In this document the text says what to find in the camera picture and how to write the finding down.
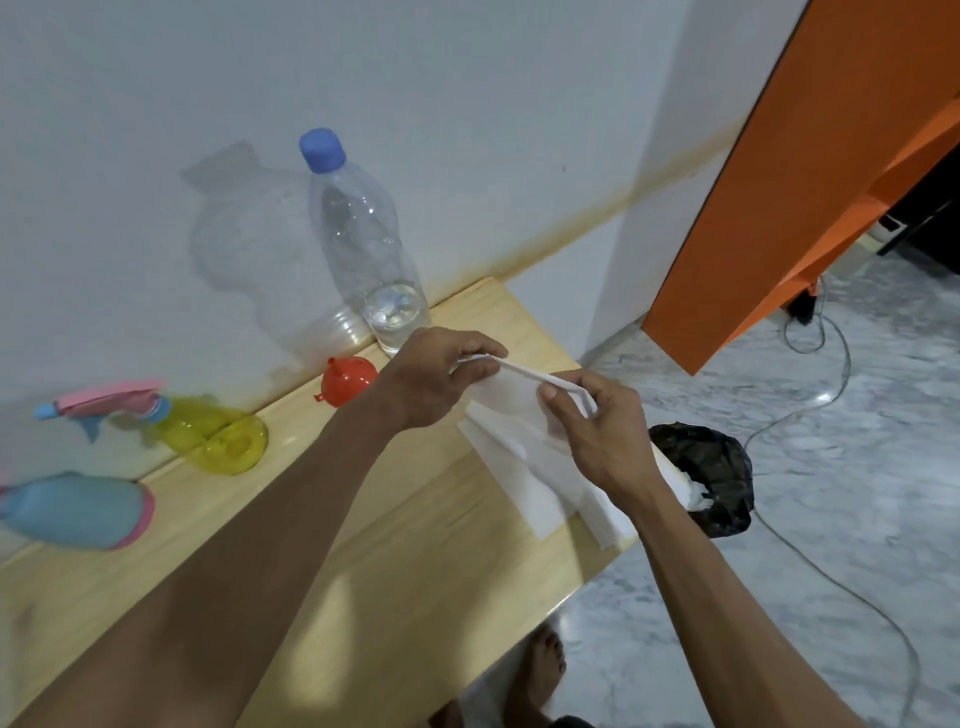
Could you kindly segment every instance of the hand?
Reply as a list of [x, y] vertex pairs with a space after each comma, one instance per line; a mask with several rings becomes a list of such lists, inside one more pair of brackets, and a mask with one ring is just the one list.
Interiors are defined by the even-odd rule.
[[357, 399], [376, 398], [397, 431], [427, 427], [449, 412], [467, 387], [499, 371], [491, 359], [457, 366], [475, 353], [503, 357], [507, 349], [479, 331], [418, 328]]
[[665, 488], [647, 434], [640, 395], [584, 369], [554, 376], [579, 384], [599, 405], [597, 415], [588, 419], [567, 392], [551, 384], [540, 385], [540, 398], [564, 426], [573, 461], [584, 477], [621, 510], [631, 497]]

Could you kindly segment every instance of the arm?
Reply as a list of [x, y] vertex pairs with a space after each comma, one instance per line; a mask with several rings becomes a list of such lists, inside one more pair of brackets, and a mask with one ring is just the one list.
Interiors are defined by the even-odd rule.
[[496, 372], [497, 342], [415, 331], [374, 384], [236, 518], [114, 624], [14, 723], [231, 726], [280, 647], [364, 477], [402, 429]]
[[677, 502], [654, 460], [636, 392], [593, 372], [559, 376], [589, 390], [597, 416], [585, 419], [555, 387], [542, 385], [540, 395], [564, 424], [577, 467], [634, 523], [718, 728], [865, 728]]

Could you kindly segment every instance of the blue spray bottle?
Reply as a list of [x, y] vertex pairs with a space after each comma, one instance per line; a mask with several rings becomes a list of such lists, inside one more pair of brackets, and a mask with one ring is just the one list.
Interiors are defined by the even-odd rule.
[[139, 483], [63, 473], [0, 487], [0, 521], [60, 546], [112, 549], [136, 541], [150, 525], [154, 495]]

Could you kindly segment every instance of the left hand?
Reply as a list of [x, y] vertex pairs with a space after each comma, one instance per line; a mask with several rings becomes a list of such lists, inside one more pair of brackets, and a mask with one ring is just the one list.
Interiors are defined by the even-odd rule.
[[418, 328], [357, 399], [376, 398], [397, 431], [427, 427], [449, 412], [467, 387], [499, 371], [490, 359], [457, 366], [476, 353], [503, 357], [507, 349], [479, 331]]

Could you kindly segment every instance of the electrical cord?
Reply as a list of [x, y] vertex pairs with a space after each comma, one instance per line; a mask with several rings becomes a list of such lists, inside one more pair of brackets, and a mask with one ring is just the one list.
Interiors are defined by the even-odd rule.
[[[821, 296], [819, 301], [820, 307], [819, 307], [819, 310], [816, 311], [814, 314], [817, 322], [817, 327], [820, 332], [819, 342], [812, 349], [807, 349], [807, 350], [803, 350], [803, 349], [800, 349], [799, 347], [794, 346], [790, 342], [789, 337], [787, 336], [787, 330], [790, 326], [790, 323], [793, 321], [792, 318], [788, 320], [786, 324], [783, 325], [783, 331], [782, 331], [783, 341], [786, 343], [787, 347], [789, 347], [792, 351], [796, 353], [811, 354], [811, 353], [818, 352], [820, 349], [824, 347], [825, 343], [827, 342], [827, 332], [824, 328], [824, 322], [830, 324], [833, 327], [833, 330], [836, 331], [837, 336], [840, 337], [840, 342], [843, 344], [844, 363], [843, 363], [843, 370], [840, 375], [840, 388], [837, 390], [836, 395], [834, 395], [831, 399], [827, 401], [818, 402], [817, 404], [812, 404], [808, 407], [802, 407], [801, 409], [794, 410], [790, 414], [784, 415], [778, 420], [774, 420], [770, 424], [765, 425], [764, 427], [761, 427], [759, 430], [757, 430], [756, 432], [751, 434], [750, 437], [747, 438], [746, 442], [743, 445], [743, 448], [745, 450], [750, 447], [750, 444], [754, 441], [754, 439], [757, 436], [762, 435], [764, 432], [767, 432], [773, 429], [777, 425], [780, 425], [781, 423], [784, 423], [787, 420], [790, 420], [791, 418], [799, 417], [800, 415], [809, 414], [810, 412], [814, 412], [816, 410], [829, 407], [834, 402], [839, 400], [840, 397], [843, 395], [843, 393], [847, 391], [847, 385], [850, 383], [851, 366], [852, 366], [851, 355], [850, 355], [850, 344], [848, 344], [847, 337], [844, 336], [843, 331], [840, 330], [840, 327], [838, 327], [832, 319], [824, 315], [824, 306], [827, 305], [827, 288], [826, 288], [826, 285], [824, 284], [823, 279], [820, 279], [820, 283], [821, 283]], [[815, 564], [813, 560], [810, 559], [810, 557], [808, 557], [797, 546], [791, 543], [790, 540], [787, 539], [785, 536], [783, 536], [776, 528], [770, 525], [770, 523], [760, 513], [759, 509], [756, 507], [756, 504], [754, 504], [754, 515], [757, 517], [757, 519], [761, 523], [763, 523], [763, 525], [766, 527], [768, 531], [770, 531], [770, 533], [776, 536], [783, 543], [784, 546], [786, 546], [795, 554], [797, 554], [797, 556], [799, 556], [801, 560], [805, 564], [807, 564], [811, 569], [813, 569], [814, 571], [819, 573], [821, 576], [823, 576], [828, 582], [830, 582], [836, 587], [839, 587], [844, 592], [846, 592], [847, 594], [852, 596], [854, 599], [859, 601], [861, 604], [863, 604], [866, 607], [869, 607], [878, 615], [880, 615], [880, 617], [883, 618], [900, 636], [900, 639], [903, 641], [903, 646], [906, 648], [907, 659], [910, 665], [910, 677], [907, 683], [906, 695], [904, 696], [904, 699], [903, 699], [903, 705], [900, 708], [900, 720], [897, 723], [898, 728], [905, 728], [907, 724], [907, 720], [908, 718], [910, 718], [910, 714], [913, 710], [913, 703], [917, 697], [917, 691], [920, 688], [920, 682], [923, 676], [923, 668], [920, 663], [920, 655], [917, 652], [916, 647], [914, 647], [913, 643], [910, 641], [910, 638], [907, 637], [906, 632], [903, 631], [902, 627], [900, 627], [900, 625], [897, 624], [893, 620], [893, 618], [890, 617], [890, 615], [884, 612], [880, 607], [876, 606], [866, 596], [858, 594], [853, 589], [848, 587], [846, 584], [843, 584], [837, 579], [833, 578], [826, 571], [824, 571], [817, 564]]]

